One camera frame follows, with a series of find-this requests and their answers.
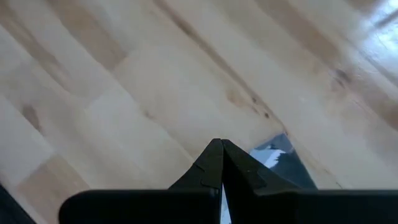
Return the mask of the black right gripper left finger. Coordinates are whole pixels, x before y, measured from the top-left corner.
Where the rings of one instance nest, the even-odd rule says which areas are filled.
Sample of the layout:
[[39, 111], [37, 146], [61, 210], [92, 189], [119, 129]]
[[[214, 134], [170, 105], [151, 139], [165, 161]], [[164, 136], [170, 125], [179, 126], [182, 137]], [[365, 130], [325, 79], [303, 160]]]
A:
[[219, 223], [223, 143], [213, 139], [167, 189], [87, 190], [69, 197], [60, 223]]

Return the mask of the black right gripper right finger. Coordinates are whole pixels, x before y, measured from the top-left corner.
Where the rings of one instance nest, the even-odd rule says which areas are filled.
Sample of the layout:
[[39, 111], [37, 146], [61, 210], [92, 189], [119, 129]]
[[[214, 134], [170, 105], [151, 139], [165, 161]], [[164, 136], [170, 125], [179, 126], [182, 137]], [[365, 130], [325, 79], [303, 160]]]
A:
[[222, 143], [233, 223], [397, 223], [395, 190], [301, 189], [231, 141]]

